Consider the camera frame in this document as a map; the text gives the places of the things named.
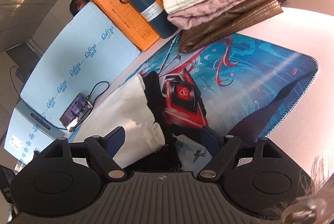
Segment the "smartphone playing video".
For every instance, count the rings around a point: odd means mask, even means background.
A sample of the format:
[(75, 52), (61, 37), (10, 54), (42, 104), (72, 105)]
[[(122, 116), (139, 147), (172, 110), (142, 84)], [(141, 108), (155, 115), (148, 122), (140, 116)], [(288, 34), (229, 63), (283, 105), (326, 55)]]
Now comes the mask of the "smartphone playing video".
[(66, 130), (73, 132), (87, 117), (92, 108), (92, 104), (87, 100), (85, 95), (79, 93), (62, 114), (59, 121)]

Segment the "dark blue thermos bottle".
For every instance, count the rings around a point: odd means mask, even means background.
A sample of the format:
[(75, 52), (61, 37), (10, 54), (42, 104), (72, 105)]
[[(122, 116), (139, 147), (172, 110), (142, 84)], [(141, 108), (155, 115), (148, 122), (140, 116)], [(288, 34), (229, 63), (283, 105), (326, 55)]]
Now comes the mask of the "dark blue thermos bottle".
[(178, 28), (168, 21), (168, 14), (156, 0), (119, 0), (130, 4), (163, 39), (170, 37)]

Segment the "person with dark hair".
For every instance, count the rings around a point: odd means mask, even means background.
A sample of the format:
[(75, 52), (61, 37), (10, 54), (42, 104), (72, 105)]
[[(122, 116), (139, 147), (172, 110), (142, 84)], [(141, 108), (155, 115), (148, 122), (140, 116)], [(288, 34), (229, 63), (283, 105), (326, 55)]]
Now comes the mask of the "person with dark hair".
[(71, 15), (74, 17), (88, 3), (89, 0), (72, 0), (69, 7)]

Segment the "pink knitted sweater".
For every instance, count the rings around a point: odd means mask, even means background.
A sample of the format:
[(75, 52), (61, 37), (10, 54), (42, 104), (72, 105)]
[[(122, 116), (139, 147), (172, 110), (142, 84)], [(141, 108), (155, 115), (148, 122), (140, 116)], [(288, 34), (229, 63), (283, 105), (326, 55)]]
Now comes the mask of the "pink knitted sweater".
[(207, 23), (246, 0), (206, 0), (187, 9), (168, 15), (168, 21), (178, 28), (189, 30)]

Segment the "black power adapter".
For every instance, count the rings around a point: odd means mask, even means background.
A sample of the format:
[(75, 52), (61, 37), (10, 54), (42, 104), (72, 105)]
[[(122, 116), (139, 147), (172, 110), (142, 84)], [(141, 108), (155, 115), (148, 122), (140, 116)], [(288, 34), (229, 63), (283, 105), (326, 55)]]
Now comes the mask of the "black power adapter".
[(24, 83), (27, 79), (27, 74), (24, 70), (22, 70), (19, 67), (15, 67), (15, 76), (22, 82)]

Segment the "blue anime desk mat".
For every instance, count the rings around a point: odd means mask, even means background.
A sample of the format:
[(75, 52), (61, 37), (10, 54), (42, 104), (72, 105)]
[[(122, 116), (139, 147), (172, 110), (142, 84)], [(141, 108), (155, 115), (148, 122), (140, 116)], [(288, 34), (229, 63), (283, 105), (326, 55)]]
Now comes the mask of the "blue anime desk mat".
[(179, 43), (172, 38), (137, 73), (158, 75), (166, 123), (196, 142), (206, 126), (245, 145), (270, 135), (318, 71), (311, 56), (239, 34), (191, 53), (182, 53)]

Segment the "orange box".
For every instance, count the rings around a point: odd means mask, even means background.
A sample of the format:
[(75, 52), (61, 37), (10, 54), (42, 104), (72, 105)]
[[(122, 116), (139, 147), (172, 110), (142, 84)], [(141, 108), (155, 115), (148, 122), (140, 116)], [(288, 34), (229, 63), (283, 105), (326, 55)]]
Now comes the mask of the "orange box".
[(159, 35), (129, 3), (119, 0), (92, 0), (141, 51), (147, 51)]

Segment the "large light blue carton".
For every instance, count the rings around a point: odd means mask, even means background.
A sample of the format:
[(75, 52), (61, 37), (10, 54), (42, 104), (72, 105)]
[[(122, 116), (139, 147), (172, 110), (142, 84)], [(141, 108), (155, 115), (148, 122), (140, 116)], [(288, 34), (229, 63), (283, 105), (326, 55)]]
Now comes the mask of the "large light blue carton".
[(96, 97), (140, 50), (93, 3), (88, 3), (47, 48), (20, 96), (54, 126), (78, 95)]

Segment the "white and black t-shirt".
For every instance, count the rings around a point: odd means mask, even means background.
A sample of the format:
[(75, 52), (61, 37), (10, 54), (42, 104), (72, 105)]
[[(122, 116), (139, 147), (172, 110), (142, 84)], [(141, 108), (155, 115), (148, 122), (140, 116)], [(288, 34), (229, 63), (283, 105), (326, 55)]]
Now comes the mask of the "white and black t-shirt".
[(127, 173), (191, 171), (197, 174), (212, 156), (200, 144), (208, 124), (201, 93), (190, 73), (135, 74), (95, 107), (74, 141), (125, 130), (114, 156)]

